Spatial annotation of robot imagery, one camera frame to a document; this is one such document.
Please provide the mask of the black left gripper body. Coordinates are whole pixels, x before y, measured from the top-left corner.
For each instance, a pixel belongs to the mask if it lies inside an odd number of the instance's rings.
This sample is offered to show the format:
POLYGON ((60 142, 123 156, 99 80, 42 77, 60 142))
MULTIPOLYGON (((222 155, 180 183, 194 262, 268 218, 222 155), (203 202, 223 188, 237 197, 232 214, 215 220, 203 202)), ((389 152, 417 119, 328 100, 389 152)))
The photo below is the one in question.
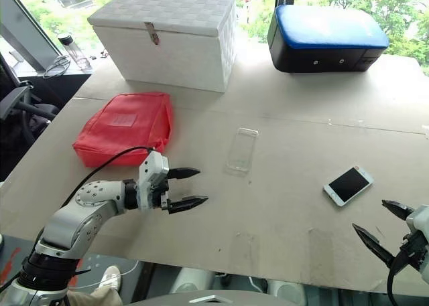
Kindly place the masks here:
POLYGON ((153 208, 168 209, 168 178, 163 177, 155 185, 151 186, 151 203, 153 208))

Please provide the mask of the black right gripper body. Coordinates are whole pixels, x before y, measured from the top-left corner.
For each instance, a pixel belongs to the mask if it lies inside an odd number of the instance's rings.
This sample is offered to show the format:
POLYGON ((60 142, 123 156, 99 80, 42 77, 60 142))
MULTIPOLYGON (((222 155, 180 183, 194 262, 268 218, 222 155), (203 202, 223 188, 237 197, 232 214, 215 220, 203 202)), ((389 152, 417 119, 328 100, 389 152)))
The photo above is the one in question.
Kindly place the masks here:
POLYGON ((410 265, 421 273, 428 258, 428 240, 421 231, 410 233, 404 237, 404 243, 400 246, 400 263, 398 272, 410 265))

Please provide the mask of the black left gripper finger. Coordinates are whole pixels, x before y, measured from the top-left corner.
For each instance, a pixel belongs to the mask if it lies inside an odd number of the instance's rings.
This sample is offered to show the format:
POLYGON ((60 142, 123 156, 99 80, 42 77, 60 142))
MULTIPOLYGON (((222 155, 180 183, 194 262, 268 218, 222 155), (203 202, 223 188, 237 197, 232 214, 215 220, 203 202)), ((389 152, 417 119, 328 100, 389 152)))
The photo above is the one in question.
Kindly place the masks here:
POLYGON ((169 214, 184 212, 203 204, 207 199, 208 196, 188 196, 175 202, 167 199, 167 211, 169 214))
POLYGON ((200 170, 191 167, 179 167, 170 169, 167 178, 168 179, 186 179, 199 174, 200 170))

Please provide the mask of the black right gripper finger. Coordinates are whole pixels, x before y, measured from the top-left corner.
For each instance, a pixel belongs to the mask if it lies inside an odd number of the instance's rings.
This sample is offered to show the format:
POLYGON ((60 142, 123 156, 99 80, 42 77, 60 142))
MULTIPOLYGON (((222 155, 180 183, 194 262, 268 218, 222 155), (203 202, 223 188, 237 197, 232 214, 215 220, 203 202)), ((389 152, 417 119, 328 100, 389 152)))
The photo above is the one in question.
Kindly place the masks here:
POLYGON ((391 267, 391 264, 394 260, 394 256, 388 250, 386 250, 382 245, 380 245, 378 239, 370 234, 366 229, 352 223, 353 229, 357 233, 358 237, 361 239, 363 244, 377 257, 379 258, 387 268, 391 267))
POLYGON ((413 208, 397 201, 382 200, 381 203, 382 206, 403 221, 406 221, 407 217, 414 212, 413 208))

